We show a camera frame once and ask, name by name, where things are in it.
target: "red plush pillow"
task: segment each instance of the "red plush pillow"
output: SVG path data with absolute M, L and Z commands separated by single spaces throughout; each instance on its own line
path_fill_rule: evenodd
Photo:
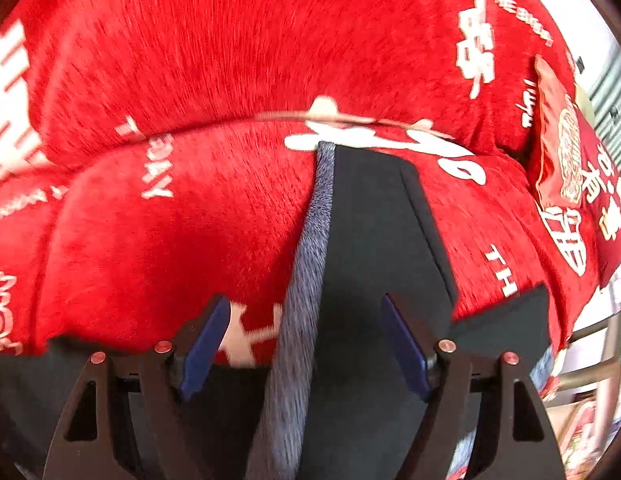
M 621 264 L 621 176 L 613 159 L 577 110 L 582 149 L 584 208 L 597 232 L 600 286 L 606 286 Z
M 535 57 L 537 108 L 529 183 L 543 210 L 577 208 L 581 198 L 579 127 L 571 97 L 542 56 Z
M 360 116 L 431 119 L 477 154 L 516 153 L 533 56 L 572 85 L 539 0 L 22 0 L 0 41 L 0 61 L 15 56 L 0 67 L 0 133 L 31 128 L 29 148 L 73 168 L 129 134 L 305 110 L 324 94 Z M 0 168 L 15 173 L 12 155 Z
M 267 364 L 313 188 L 315 156 L 300 150 L 322 136 L 384 146 L 415 164 L 459 288 L 456 319 L 543 282 L 553 346 L 562 345 L 571 309 L 593 292 L 592 244 L 575 238 L 585 264 L 576 274 L 546 233 L 516 161 L 401 128 L 288 121 L 163 136 L 107 153 L 77 174 L 52 234 L 36 245 L 47 261 L 14 271 L 20 282 L 28 272 L 40 276 L 12 303 L 28 350 L 63 334 L 146 349 L 223 290 L 233 312 L 220 359 Z M 30 225 L 35 212 L 15 220 Z M 8 243 L 20 241 L 0 231 L 0 247 Z M 17 269 L 12 253 L 2 254 L 2 268 Z

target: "red fuzzy cushion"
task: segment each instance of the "red fuzzy cushion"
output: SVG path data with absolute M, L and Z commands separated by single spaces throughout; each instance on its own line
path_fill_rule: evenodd
M 73 168 L 137 131 L 305 110 L 322 94 L 360 116 L 429 118 L 474 153 L 523 154 L 535 54 L 573 85 L 539 0 L 22 0 L 2 33 L 24 42 L 6 78 L 23 74 L 28 100 L 0 118 L 28 122 L 28 109 L 47 157 Z
M 337 140 L 352 135 L 328 129 Z M 114 150 L 78 174 L 48 240 L 42 289 L 15 303 L 35 330 L 29 350 L 62 334 L 146 349 L 222 290 L 234 319 L 220 359 L 268 363 L 315 172 L 314 154 L 286 146 L 318 137 L 308 131 L 296 121 L 215 126 Z M 566 263 L 523 168 L 400 128 L 368 132 L 369 144 L 390 142 L 380 150 L 419 171 L 459 288 L 455 318 L 544 282 L 559 348 L 567 311 L 588 301 L 595 271 L 580 277 Z
M 416 150 L 424 137 L 401 128 L 373 132 L 391 148 L 362 144 L 419 170 L 456 317 L 546 282 L 557 349 L 592 293 L 588 221 L 545 227 L 523 168 L 500 152 L 525 158 L 536 54 L 573 88 L 538 0 L 22 0 L 1 32 L 0 180 L 44 154 L 82 170 L 38 256 L 41 287 L 12 297 L 32 351 L 60 334 L 145 349 L 221 290 L 233 317 L 220 358 L 268 362 L 315 170 L 286 146 L 327 130 L 251 119 L 321 95 L 349 114 L 432 120 L 478 154 L 431 137 Z

